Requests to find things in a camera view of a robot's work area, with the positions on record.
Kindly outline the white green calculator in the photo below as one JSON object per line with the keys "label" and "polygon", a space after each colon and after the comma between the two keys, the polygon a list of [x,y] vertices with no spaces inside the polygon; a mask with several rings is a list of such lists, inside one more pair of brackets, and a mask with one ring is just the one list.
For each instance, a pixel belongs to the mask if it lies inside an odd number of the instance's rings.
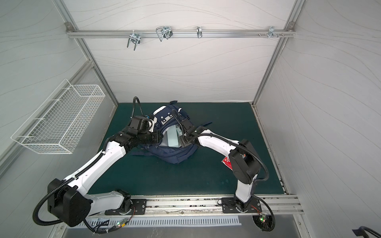
{"label": "white green calculator", "polygon": [[179,141],[178,130],[177,130],[176,125],[170,126],[166,131],[166,135],[167,135],[168,147],[172,147],[172,148],[181,147],[181,144]]}

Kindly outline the navy blue student backpack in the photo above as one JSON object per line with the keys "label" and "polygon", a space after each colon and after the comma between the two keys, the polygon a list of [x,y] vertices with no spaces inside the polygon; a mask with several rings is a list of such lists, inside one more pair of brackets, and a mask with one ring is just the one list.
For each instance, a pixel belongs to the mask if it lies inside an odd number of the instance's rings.
{"label": "navy blue student backpack", "polygon": [[179,164],[198,150],[196,144],[184,140],[179,122],[190,117],[183,108],[177,106],[177,101],[158,108],[149,118],[153,120],[150,130],[159,132],[162,139],[156,144],[139,145],[138,150],[132,152],[133,156],[155,156],[167,163]]}

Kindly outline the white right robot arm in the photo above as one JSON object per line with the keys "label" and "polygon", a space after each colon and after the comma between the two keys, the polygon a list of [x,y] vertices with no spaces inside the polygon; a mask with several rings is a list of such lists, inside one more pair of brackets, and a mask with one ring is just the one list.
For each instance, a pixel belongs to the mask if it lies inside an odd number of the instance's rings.
{"label": "white right robot arm", "polygon": [[212,149],[229,159],[237,179],[235,206],[239,212],[246,211],[253,200],[256,184],[269,179],[268,168],[250,141],[227,139],[203,126],[195,127],[188,119],[180,119],[180,113],[176,110],[172,114],[185,142]]}

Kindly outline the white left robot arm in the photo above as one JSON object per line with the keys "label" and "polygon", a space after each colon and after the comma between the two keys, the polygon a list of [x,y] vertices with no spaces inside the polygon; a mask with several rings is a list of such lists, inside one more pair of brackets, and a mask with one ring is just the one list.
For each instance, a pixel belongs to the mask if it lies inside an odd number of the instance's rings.
{"label": "white left robot arm", "polygon": [[150,115],[131,115],[129,124],[109,137],[103,148],[86,164],[64,180],[54,179],[48,184],[47,195],[34,208],[32,219],[39,226],[66,223],[75,227],[90,215],[110,211],[128,214],[133,209],[131,196],[116,189],[108,193],[90,195],[95,182],[119,159],[144,144],[158,144],[162,135],[158,130],[164,106]]}

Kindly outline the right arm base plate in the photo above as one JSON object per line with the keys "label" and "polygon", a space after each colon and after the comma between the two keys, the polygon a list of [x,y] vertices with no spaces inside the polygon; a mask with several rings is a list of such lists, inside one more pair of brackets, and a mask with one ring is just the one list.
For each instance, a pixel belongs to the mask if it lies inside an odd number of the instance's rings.
{"label": "right arm base plate", "polygon": [[242,202],[236,197],[223,197],[217,201],[217,205],[221,206],[224,214],[262,213],[260,201],[255,198],[249,199],[248,202]]}

